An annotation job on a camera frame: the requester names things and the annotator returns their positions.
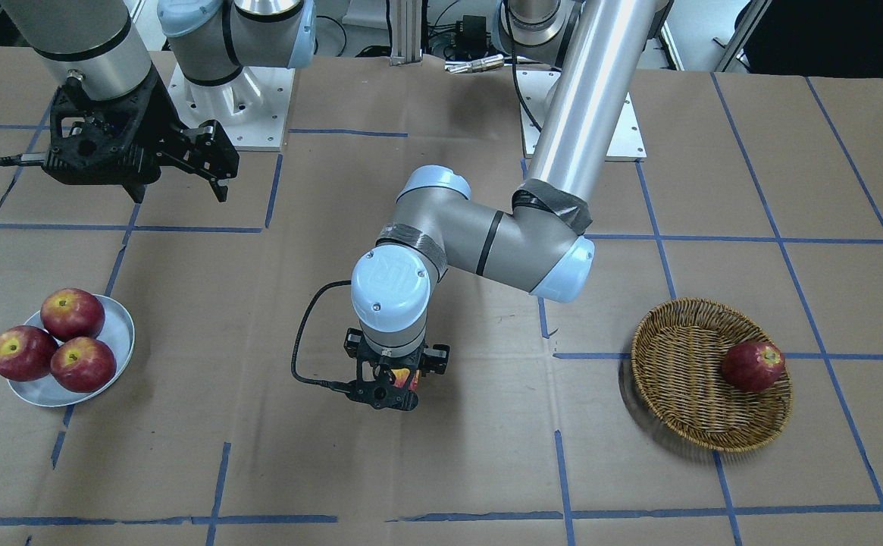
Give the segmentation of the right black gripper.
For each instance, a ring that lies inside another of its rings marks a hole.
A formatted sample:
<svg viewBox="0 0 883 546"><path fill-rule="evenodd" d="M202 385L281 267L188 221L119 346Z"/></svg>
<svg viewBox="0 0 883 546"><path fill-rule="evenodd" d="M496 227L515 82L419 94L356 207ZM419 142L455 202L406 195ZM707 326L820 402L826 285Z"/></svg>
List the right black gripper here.
<svg viewBox="0 0 883 546"><path fill-rule="evenodd" d="M219 121L184 124L157 72L148 73L123 104L136 107L128 127L130 172L120 176L133 202L143 202L148 184L160 178L164 166L202 177L218 202L227 201L227 184L237 176L240 154Z"/></svg>

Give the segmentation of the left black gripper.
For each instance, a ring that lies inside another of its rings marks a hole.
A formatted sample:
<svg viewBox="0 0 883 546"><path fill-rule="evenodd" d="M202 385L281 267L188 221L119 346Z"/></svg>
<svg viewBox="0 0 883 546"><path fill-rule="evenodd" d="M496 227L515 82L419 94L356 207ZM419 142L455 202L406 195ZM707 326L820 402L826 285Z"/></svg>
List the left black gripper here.
<svg viewBox="0 0 883 546"><path fill-rule="evenodd" d="M388 355L387 349L374 349L366 340L361 329L349 328L344 340L344 350L355 360L355 379L365 380L365 370L371 370L373 380L378 380L381 371L408 369L421 375L446 372L450 359L451 346L427 343L405 355Z"/></svg>

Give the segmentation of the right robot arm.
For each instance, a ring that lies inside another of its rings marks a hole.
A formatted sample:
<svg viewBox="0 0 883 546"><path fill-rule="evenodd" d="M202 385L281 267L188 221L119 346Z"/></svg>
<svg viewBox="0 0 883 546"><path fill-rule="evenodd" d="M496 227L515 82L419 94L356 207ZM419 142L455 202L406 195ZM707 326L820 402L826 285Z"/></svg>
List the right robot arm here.
<svg viewBox="0 0 883 546"><path fill-rule="evenodd" d="M253 70L309 66L313 1L160 1L161 33L185 80L185 121L122 1L4 1L57 80L38 165L70 186L122 187L140 203L164 167L202 177L216 200L238 174L234 128L265 113Z"/></svg>

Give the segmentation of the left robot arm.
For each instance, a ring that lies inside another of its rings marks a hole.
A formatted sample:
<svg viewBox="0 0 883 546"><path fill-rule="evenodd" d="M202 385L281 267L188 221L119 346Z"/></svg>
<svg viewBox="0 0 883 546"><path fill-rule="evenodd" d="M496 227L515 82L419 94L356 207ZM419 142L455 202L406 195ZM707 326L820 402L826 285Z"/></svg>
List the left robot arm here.
<svg viewBox="0 0 883 546"><path fill-rule="evenodd" d="M344 348L366 385L441 373L446 346L427 342L437 289L458 270L542 300L576 300L596 258L591 197L620 127L656 1L553 1L537 14L499 3L499 40L558 71L527 170L503 207L454 168L421 166L397 193L375 245L349 281L357 328Z"/></svg>

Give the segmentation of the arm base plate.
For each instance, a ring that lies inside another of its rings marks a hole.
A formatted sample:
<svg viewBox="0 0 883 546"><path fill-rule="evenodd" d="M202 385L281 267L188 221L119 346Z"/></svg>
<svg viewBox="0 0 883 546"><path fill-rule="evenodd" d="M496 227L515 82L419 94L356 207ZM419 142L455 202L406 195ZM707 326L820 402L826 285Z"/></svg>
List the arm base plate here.
<svg viewBox="0 0 883 546"><path fill-rule="evenodd" d="M168 92L188 127L216 120L237 151L280 152L295 76L295 69L244 67L232 82L199 86L177 66Z"/></svg>
<svg viewBox="0 0 883 546"><path fill-rule="evenodd" d="M551 101L559 85L562 73L556 71L521 70L518 72L518 89L521 90L525 107L521 108L523 118L524 158L534 156L540 138L541 127L547 118ZM606 160L608 162L637 162L648 155L644 138L634 110L633 101L626 96L622 103L615 131L611 139Z"/></svg>

